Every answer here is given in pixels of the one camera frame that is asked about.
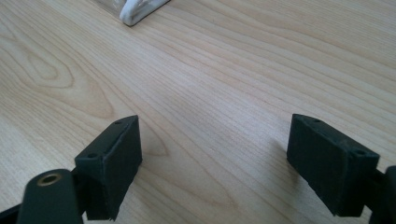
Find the wood grain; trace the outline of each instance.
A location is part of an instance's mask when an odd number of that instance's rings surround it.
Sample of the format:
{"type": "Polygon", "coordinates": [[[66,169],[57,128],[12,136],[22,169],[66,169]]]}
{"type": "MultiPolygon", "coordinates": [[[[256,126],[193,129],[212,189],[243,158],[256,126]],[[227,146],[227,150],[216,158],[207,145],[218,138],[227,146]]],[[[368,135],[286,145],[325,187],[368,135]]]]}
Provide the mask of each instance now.
{"type": "Polygon", "coordinates": [[[144,162],[116,223],[367,223],[287,164],[290,118],[325,120],[384,171],[395,52],[389,0],[173,0],[133,28],[91,0],[3,0],[0,210],[137,114],[144,162]]]}

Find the light wood surface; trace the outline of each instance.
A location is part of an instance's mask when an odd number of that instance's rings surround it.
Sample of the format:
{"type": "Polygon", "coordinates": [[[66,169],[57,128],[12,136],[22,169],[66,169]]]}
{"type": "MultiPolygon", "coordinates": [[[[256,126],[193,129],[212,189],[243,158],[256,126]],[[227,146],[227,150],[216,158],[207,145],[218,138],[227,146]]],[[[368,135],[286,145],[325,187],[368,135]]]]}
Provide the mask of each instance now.
{"type": "Polygon", "coordinates": [[[91,0],[2,0],[0,106],[0,210],[137,114],[116,223],[367,223],[333,217],[286,148],[300,113],[396,164],[396,3],[172,0],[130,28],[91,0]]]}

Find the black bracket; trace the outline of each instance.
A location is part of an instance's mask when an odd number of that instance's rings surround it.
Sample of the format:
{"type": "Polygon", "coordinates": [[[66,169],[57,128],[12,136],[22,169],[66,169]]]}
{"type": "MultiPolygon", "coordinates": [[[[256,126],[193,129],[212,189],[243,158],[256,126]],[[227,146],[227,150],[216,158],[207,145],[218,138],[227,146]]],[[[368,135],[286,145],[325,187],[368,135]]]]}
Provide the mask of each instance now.
{"type": "Polygon", "coordinates": [[[370,223],[396,223],[396,166],[382,174],[379,155],[325,122],[292,116],[288,161],[329,210],[359,217],[364,205],[370,223]]]}
{"type": "Polygon", "coordinates": [[[108,126],[75,158],[76,168],[51,170],[26,185],[23,201],[0,214],[0,223],[83,223],[116,219],[142,162],[138,117],[108,126]]]}

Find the white object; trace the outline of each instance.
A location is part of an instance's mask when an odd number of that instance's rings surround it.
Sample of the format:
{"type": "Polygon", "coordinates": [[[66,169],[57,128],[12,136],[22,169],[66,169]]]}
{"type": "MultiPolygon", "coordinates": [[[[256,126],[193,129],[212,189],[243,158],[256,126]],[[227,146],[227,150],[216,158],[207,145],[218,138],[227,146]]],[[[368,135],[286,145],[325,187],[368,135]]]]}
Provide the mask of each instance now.
{"type": "Polygon", "coordinates": [[[123,23],[133,26],[169,0],[127,0],[120,13],[123,23]]]}

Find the wooden table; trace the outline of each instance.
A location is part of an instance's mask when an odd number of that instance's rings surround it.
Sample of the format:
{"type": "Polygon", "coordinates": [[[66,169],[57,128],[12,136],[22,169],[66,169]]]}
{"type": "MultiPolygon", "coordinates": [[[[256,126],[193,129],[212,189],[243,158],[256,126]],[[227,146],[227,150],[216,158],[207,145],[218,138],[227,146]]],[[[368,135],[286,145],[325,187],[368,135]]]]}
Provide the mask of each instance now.
{"type": "Polygon", "coordinates": [[[133,28],[92,0],[2,0],[0,78],[0,210],[134,114],[116,223],[367,223],[288,165],[293,113],[396,163],[392,0],[173,0],[133,28]]]}

